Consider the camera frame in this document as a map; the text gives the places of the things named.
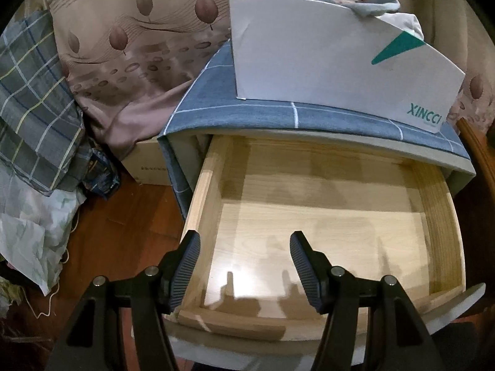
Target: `plaid cloth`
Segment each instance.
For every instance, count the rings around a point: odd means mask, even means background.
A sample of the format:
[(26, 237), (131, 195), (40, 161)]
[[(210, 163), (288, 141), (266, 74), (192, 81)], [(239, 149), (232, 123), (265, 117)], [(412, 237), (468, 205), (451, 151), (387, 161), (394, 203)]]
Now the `plaid cloth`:
[(0, 159), (42, 193), (73, 191), (91, 157), (84, 137), (82, 111), (62, 74), (51, 15), (36, 11), (0, 38)]

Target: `green triangle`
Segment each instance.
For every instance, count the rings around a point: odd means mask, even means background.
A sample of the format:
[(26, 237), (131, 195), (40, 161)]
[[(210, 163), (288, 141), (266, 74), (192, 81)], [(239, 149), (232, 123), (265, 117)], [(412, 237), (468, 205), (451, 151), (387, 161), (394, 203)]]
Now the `green triangle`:
[(392, 40), (387, 47), (385, 47), (378, 55), (371, 60), (371, 64), (375, 65), (381, 63), (390, 57), (397, 56), (404, 51), (415, 49), (419, 46), (426, 44), (421, 39), (418, 39), (412, 34), (402, 31), (399, 36)]

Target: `drawer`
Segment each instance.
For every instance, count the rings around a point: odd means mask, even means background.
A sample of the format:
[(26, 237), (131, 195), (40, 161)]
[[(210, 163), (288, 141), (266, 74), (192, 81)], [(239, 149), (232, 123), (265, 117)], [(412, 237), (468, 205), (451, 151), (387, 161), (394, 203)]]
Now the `drawer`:
[(465, 290), (440, 169), (362, 145), (215, 136), (188, 229), (201, 235), (201, 252), (175, 318), (223, 335), (320, 340), (326, 316), (310, 306), (291, 260), (295, 230), (357, 277), (395, 275), (420, 313)]

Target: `metal bolt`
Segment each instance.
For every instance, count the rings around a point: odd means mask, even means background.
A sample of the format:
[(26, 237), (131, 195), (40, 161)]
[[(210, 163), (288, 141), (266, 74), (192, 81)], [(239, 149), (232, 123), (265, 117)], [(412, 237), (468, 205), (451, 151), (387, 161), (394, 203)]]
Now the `metal bolt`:
[(392, 276), (392, 275), (387, 275), (384, 277), (384, 281), (386, 284), (388, 284), (389, 286), (393, 286), (394, 284), (397, 283), (397, 279)]
[(155, 276), (158, 273), (158, 267), (156, 266), (147, 267), (144, 270), (144, 273), (146, 274), (146, 276)]
[(93, 284), (95, 286), (103, 286), (106, 283), (105, 276), (97, 276), (93, 279)]
[(343, 276), (344, 273), (346, 273), (346, 270), (343, 267), (332, 267), (330, 270), (330, 273), (333, 276)]

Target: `cardboard box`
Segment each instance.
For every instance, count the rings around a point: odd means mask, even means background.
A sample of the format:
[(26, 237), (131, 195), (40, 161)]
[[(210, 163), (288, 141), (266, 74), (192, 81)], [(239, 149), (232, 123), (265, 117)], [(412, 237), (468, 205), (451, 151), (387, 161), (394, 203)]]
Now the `cardboard box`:
[(240, 99), (333, 106), (439, 131), (464, 73), (421, 39), (316, 0), (229, 0)]
[(138, 142), (122, 164), (139, 184), (170, 185), (157, 137)]

